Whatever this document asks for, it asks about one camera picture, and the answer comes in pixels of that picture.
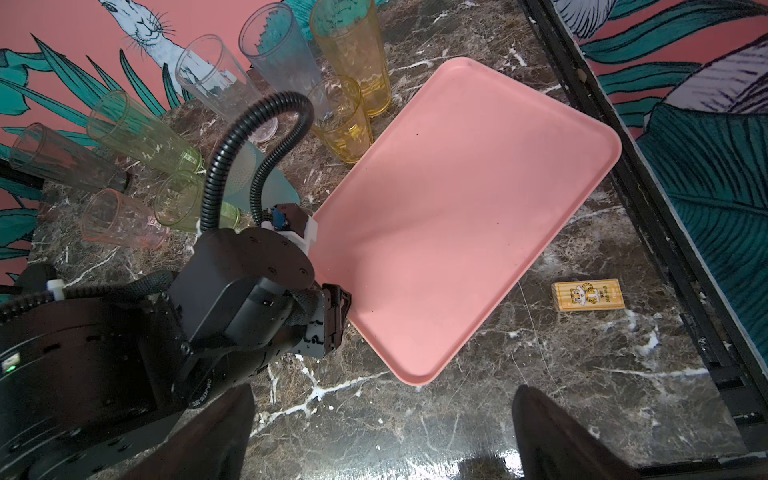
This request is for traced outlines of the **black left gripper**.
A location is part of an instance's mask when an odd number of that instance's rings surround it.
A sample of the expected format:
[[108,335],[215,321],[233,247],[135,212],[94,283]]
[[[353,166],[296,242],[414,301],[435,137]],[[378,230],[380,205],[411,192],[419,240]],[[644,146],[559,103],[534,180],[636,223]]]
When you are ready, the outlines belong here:
[[268,217],[241,232],[204,232],[167,292],[181,334],[172,391],[190,408],[282,354],[322,359],[342,344],[352,298],[315,279],[317,222],[296,204]]

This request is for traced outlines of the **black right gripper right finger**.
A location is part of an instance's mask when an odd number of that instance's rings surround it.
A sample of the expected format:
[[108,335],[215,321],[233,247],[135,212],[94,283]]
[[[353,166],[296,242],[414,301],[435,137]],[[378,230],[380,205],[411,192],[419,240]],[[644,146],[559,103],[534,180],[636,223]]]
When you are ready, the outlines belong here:
[[542,391],[521,385],[512,403],[517,446],[526,479],[638,479]]

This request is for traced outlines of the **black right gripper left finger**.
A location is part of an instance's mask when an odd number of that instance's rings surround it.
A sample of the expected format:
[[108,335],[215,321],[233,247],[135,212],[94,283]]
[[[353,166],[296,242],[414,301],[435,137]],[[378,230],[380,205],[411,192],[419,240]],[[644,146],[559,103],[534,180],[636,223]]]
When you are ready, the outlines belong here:
[[238,479],[254,415],[250,386],[231,388],[123,477]]

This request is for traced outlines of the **tall green glass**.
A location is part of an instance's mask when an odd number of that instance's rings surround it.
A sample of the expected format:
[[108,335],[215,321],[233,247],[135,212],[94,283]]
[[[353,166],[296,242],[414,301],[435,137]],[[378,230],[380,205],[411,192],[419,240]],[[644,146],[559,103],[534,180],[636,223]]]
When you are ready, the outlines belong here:
[[86,132],[99,144],[167,174],[203,169],[195,147],[122,90],[110,91],[92,108]]

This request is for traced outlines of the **tall clear glass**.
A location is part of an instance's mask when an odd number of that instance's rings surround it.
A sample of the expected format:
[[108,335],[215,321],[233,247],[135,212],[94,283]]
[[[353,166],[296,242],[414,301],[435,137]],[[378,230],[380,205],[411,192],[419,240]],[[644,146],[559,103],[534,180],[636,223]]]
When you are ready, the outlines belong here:
[[254,81],[215,34],[193,40],[181,53],[174,75],[186,92],[229,124],[263,99]]

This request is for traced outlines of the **tall smoky grey glass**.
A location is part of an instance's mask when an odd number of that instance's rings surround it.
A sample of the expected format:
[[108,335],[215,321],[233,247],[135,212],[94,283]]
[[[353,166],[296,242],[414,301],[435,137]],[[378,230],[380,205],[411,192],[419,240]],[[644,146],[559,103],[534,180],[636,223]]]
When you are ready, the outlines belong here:
[[131,176],[113,161],[41,123],[33,123],[19,134],[10,149],[15,170],[89,193],[105,189],[125,192]]

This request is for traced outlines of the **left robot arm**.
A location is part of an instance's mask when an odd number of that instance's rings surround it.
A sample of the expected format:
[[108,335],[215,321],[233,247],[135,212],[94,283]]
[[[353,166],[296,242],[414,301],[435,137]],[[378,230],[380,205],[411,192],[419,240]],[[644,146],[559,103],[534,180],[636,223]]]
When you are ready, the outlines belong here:
[[84,479],[161,443],[182,414],[285,353],[323,358],[351,297],[319,283],[314,220],[210,229],[179,272],[47,289],[1,308],[1,475]]

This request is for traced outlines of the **pink plastic tray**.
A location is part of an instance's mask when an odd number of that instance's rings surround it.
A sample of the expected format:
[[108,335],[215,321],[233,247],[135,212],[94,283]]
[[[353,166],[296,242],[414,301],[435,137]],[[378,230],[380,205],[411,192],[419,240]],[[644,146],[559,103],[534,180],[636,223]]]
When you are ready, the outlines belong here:
[[608,125],[443,63],[316,213],[310,259],[402,382],[434,380],[622,152]]

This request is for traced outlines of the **frosted teal cup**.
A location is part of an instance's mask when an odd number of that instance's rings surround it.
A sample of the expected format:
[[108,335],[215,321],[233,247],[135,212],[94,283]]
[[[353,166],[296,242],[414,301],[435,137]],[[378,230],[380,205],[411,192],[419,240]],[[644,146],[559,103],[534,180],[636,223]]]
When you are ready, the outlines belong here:
[[[250,188],[252,179],[265,159],[264,153],[254,144],[246,142],[236,156],[227,177],[223,201],[245,213],[250,213]],[[283,172],[275,167],[269,174],[262,190],[262,207],[278,204],[300,204],[297,191]]]

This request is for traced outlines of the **short green glass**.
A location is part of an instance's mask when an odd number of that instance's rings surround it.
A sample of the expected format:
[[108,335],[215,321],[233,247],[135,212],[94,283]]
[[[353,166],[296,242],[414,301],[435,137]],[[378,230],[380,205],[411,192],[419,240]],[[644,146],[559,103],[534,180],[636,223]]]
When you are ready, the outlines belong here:
[[168,177],[152,201],[156,220],[174,230],[199,231],[204,177],[190,171],[177,171]]

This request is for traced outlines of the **short pink glass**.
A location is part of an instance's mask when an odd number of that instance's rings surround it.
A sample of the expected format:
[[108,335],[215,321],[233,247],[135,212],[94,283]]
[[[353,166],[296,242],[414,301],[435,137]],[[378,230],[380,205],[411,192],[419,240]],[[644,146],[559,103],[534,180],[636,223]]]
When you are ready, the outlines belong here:
[[114,189],[98,192],[87,203],[80,232],[87,241],[146,250],[158,249],[170,234],[149,206]]

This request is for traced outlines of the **short yellow glass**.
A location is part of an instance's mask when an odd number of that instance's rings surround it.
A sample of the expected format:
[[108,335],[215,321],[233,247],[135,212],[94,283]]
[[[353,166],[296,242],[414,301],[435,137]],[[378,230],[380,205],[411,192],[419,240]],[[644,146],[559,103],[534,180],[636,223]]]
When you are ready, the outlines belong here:
[[315,112],[313,133],[343,162],[357,163],[374,142],[357,82],[331,76],[313,87],[308,97]]

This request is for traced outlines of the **tall blue glass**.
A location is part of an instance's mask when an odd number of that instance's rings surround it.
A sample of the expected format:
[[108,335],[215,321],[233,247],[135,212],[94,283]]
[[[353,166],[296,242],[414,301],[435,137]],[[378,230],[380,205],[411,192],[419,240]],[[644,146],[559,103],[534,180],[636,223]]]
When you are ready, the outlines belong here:
[[240,31],[238,45],[275,91],[307,96],[317,120],[330,113],[326,95],[317,89],[321,72],[289,6],[270,3],[254,12]]

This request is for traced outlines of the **tall yellow glass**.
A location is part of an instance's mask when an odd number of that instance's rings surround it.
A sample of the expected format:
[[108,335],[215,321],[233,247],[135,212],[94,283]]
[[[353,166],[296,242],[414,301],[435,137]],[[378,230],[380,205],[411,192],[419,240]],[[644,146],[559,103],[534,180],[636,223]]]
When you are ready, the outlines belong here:
[[309,27],[334,71],[357,82],[366,115],[382,114],[391,89],[375,1],[319,0]]

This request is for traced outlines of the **black corner frame post right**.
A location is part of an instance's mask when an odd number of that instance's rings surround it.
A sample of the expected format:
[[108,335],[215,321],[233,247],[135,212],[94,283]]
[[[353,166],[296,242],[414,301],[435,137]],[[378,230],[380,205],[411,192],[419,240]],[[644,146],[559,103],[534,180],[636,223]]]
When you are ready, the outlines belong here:
[[553,4],[524,1],[521,6],[568,99],[619,134],[622,154],[610,173],[611,181],[642,240],[681,297],[693,323],[694,337],[706,340],[710,355],[705,363],[714,367],[715,384],[737,425],[766,425],[767,375],[762,358],[706,269],[650,165],[567,34]]

